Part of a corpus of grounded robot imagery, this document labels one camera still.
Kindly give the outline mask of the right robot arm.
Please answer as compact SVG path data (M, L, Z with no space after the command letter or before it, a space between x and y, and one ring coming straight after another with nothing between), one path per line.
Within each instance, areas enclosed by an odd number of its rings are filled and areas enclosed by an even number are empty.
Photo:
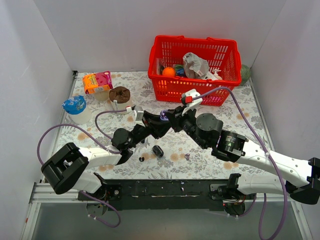
M163 112L175 132L184 131L202 149L225 162L253 166L265 171L262 177L233 173L222 186L211 191L215 199L239 199L266 193L287 193L293 200L315 205L320 199L320 160L301 160L263 148L245 136L223 129L223 122L211 113L196 115L182 107Z

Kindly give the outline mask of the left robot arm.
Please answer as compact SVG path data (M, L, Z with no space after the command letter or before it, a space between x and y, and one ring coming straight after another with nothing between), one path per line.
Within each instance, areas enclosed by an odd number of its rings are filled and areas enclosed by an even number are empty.
M132 149L148 136L163 137L171 128L169 121L147 111L136 113L138 121L129 131L118 128L109 146L95 148L77 147L73 142L65 144L49 160L41 162L41 172L57 195L69 190L88 192L95 200L106 196L103 179L85 170L104 165L121 165L132 155Z

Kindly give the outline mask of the lavender earbud charging case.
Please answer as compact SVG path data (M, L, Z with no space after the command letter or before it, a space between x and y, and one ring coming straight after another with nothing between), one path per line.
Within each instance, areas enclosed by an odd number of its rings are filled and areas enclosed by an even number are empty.
M160 114L160 120L161 121L169 121L168 117L164 113Z

